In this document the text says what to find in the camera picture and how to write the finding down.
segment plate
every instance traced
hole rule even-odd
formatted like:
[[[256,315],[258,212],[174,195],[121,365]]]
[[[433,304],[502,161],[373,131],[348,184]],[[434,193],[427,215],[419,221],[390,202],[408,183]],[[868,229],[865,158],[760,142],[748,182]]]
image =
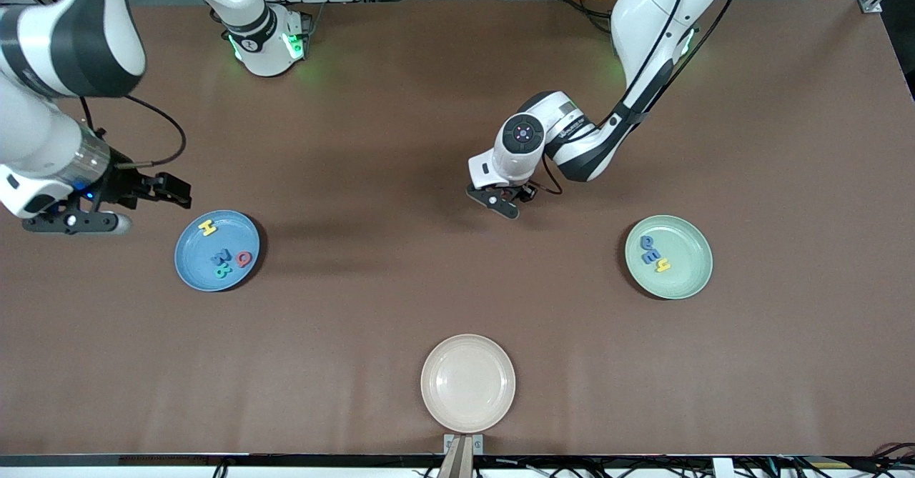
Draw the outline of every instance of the plate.
[[[496,342],[455,335],[425,359],[422,400],[439,424],[455,433],[478,433],[498,423],[514,400],[512,360]]]
[[[247,215],[211,211],[184,229],[174,246],[174,269],[193,289],[218,292],[238,285],[251,273],[260,249],[260,234]]]
[[[626,237],[626,264],[647,292],[685,299],[712,277],[712,248],[698,228],[673,215],[654,215]]]

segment black circular button pad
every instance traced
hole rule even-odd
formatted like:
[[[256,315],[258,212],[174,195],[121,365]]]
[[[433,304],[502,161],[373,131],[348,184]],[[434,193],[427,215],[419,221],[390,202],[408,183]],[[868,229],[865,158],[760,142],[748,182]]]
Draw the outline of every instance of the black circular button pad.
[[[503,144],[509,152],[532,153],[543,143],[543,125],[534,116],[518,114],[505,123]]]

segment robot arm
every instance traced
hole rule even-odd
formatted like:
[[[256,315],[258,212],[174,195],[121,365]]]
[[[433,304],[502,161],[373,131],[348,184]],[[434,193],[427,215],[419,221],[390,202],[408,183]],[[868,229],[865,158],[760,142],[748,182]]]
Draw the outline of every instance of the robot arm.
[[[528,180],[543,153],[570,181],[597,178],[671,80],[696,19],[712,1],[618,0],[610,31],[627,87],[605,122],[591,122],[561,91],[536,94],[503,124],[493,149],[468,160],[468,195],[517,217],[513,201],[535,195]]]
[[[235,57],[258,76],[275,76],[305,57],[310,16],[264,0],[204,0],[229,32]]]
[[[127,0],[0,9],[0,201],[26,219],[27,229],[120,233],[129,227],[125,216],[98,211],[101,201],[135,208],[143,198],[190,207],[190,185],[130,169],[130,159],[53,101],[121,97],[144,71],[146,54]],[[94,199],[91,211],[79,210],[82,197]]]

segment green plate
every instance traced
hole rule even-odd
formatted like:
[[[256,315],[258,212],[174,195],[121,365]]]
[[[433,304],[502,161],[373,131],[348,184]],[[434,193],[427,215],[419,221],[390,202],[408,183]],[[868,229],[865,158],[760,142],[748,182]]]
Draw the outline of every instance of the green plate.
[[[684,299],[702,290],[712,277],[712,248],[688,221],[654,215],[639,221],[626,237],[626,264],[638,285],[651,294]]]

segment table surface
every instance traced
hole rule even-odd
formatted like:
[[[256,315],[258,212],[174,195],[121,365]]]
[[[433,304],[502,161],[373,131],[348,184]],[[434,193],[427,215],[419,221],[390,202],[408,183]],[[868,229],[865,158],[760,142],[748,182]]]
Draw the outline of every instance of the table surface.
[[[488,452],[915,438],[915,107],[852,0],[736,1],[604,175],[517,221],[464,195],[467,158],[537,91],[600,119],[624,88],[570,7],[328,6],[310,60],[273,79],[233,61],[206,9],[135,18],[135,94],[187,130],[166,171],[194,208],[143,204],[120,238],[3,217],[0,452],[440,451],[420,370],[463,332],[517,373]],[[91,106],[135,159],[177,143],[128,101]],[[254,217],[268,250],[206,294],[174,273],[174,242],[217,209]],[[651,299],[620,266],[653,214],[711,243],[692,299]]]

